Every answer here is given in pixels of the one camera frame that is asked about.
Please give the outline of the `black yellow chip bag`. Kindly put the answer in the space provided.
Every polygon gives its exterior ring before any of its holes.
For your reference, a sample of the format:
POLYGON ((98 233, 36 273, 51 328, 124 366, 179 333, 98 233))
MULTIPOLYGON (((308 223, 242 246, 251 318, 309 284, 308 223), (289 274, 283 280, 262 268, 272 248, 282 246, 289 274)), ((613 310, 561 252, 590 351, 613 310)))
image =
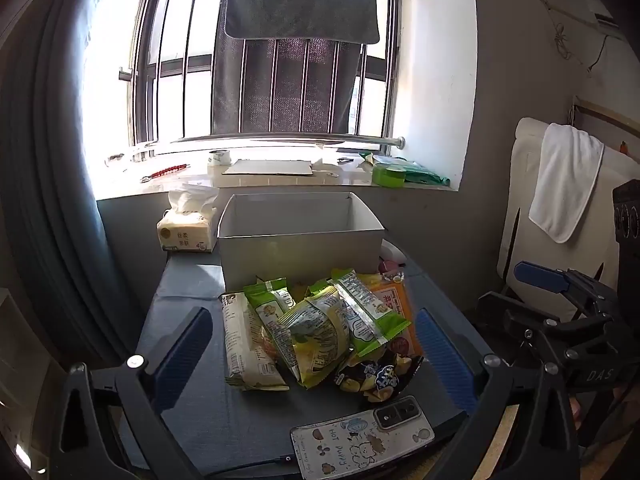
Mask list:
POLYGON ((424 356, 405 356, 381 347, 366 356, 356 351, 336 369, 333 383, 343 392, 369 404, 397 398, 412 382, 424 356))

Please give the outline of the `white long snack pack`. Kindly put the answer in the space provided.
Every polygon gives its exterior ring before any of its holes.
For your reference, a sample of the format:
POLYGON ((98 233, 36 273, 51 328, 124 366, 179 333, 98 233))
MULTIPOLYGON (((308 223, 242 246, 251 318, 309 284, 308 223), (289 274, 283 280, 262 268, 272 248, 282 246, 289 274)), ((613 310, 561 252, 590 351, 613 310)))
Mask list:
POLYGON ((242 292, 221 296, 226 347, 226 382, 241 390, 288 391, 267 351, 262 324, 242 292))

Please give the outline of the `orange cheese snack pack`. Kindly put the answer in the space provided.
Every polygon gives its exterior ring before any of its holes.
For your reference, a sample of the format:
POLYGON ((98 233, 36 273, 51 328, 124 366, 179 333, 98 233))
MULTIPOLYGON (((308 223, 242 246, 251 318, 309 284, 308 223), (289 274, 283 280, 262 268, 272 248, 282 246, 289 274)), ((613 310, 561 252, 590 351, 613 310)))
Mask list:
POLYGON ((409 321, 409 325, 390 341, 393 352, 410 356, 410 358, 422 356, 423 350, 413 325, 414 312, 405 288, 404 276, 402 274, 372 275, 368 287, 386 307, 409 321))

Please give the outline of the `green white cracker pack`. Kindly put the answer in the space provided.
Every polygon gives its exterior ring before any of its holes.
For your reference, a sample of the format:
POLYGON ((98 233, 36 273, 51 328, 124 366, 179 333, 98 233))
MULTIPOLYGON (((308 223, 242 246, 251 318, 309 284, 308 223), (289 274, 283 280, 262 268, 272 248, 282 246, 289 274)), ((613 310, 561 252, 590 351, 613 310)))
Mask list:
POLYGON ((333 270, 330 278, 311 284, 307 295, 314 296, 328 286, 342 298, 352 348, 360 358, 384 347, 411 324, 405 315, 375 296, 354 269, 333 270))

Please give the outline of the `yellow green chip bag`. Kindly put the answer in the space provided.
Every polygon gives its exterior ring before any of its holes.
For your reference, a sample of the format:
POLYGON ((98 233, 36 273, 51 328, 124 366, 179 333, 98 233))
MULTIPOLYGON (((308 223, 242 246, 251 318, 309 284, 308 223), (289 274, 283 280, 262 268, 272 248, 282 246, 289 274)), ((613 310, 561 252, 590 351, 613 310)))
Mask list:
POLYGON ((297 381, 306 389, 323 382, 349 349, 346 308, 333 285, 292 307, 283 315, 282 325, 291 336, 297 381))

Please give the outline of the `green seaweed snack pack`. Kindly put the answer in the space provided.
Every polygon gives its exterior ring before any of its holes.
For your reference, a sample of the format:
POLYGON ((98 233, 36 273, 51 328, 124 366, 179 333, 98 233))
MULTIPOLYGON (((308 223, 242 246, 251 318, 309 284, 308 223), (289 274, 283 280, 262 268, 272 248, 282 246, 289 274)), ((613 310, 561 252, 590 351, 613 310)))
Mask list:
POLYGON ((285 359, 292 351, 291 336, 282 326, 281 318, 295 306, 295 301, 288 291, 286 278, 247 285, 243 287, 243 292, 262 322, 273 349, 285 359))

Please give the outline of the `white towel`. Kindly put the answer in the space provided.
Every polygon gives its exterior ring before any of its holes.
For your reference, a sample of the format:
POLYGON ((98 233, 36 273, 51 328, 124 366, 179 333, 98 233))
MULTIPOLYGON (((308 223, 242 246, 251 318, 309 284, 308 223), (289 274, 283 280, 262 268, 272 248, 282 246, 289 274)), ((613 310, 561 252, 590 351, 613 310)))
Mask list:
POLYGON ((567 243, 589 205, 605 145, 584 130, 552 122, 544 132, 528 218, 556 244, 567 243))

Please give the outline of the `smartphone with cartoon case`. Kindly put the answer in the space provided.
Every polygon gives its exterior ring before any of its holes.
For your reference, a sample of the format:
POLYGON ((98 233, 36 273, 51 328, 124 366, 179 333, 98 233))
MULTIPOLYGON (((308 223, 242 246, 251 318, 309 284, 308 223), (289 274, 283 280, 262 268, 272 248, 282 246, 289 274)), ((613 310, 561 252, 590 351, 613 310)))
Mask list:
POLYGON ((368 472, 412 454, 434 439, 434 430, 413 396, 291 430, 300 474, 311 480, 368 472))

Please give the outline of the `tissue paper pack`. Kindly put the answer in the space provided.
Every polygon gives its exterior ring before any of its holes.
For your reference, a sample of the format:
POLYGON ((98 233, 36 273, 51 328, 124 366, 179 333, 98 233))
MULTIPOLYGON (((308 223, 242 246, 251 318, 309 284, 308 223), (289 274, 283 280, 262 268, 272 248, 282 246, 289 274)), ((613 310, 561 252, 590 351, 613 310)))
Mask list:
POLYGON ((212 252, 216 244, 218 190, 184 184, 168 193, 169 207, 157 222, 157 239, 164 252, 212 252))

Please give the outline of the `green wipes pack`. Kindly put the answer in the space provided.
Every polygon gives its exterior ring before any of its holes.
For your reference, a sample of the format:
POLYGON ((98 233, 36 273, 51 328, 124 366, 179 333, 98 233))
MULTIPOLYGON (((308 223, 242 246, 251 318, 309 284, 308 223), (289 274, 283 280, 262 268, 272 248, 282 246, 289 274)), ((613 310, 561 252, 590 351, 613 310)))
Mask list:
POLYGON ((435 174, 433 171, 428 170, 424 166, 417 162, 412 162, 411 160, 369 152, 361 153, 360 156, 372 168, 377 164, 404 168, 406 170, 405 184, 436 185, 444 186, 445 188, 448 188, 450 185, 450 180, 448 178, 441 177, 439 174, 435 174))

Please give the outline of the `green round tin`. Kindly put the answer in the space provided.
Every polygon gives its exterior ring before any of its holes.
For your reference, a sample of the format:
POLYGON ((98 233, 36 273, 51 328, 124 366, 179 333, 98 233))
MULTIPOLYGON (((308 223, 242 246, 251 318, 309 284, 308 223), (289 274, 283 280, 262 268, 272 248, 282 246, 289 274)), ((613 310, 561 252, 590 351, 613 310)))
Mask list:
POLYGON ((406 170, 398 166, 374 165, 372 168, 372 183, 381 188, 403 188, 406 180, 406 170))

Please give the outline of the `white cardboard storage box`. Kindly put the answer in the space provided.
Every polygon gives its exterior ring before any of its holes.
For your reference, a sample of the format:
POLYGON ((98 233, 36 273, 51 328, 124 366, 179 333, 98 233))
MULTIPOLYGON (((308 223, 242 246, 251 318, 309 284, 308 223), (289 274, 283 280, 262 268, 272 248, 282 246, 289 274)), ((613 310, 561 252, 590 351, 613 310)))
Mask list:
POLYGON ((274 278, 310 284, 333 269, 378 270, 384 226, 353 192, 234 194, 218 224, 228 292, 274 278))

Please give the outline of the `grey cardboard sheet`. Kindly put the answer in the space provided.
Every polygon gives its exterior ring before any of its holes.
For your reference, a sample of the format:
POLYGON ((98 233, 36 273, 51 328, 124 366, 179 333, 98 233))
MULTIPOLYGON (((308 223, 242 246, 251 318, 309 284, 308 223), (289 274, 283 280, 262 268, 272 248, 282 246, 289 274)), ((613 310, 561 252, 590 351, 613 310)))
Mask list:
POLYGON ((306 160, 239 159, 224 170, 224 174, 311 177, 314 174, 314 170, 312 170, 311 163, 306 162, 306 160))

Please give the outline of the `dark hanging towel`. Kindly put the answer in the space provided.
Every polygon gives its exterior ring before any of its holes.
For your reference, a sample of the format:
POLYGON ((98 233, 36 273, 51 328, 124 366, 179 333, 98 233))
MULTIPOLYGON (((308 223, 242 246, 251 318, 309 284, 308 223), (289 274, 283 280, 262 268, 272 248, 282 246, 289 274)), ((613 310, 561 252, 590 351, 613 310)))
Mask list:
POLYGON ((347 133, 378 40, 376 0, 220 0, 213 133, 347 133))

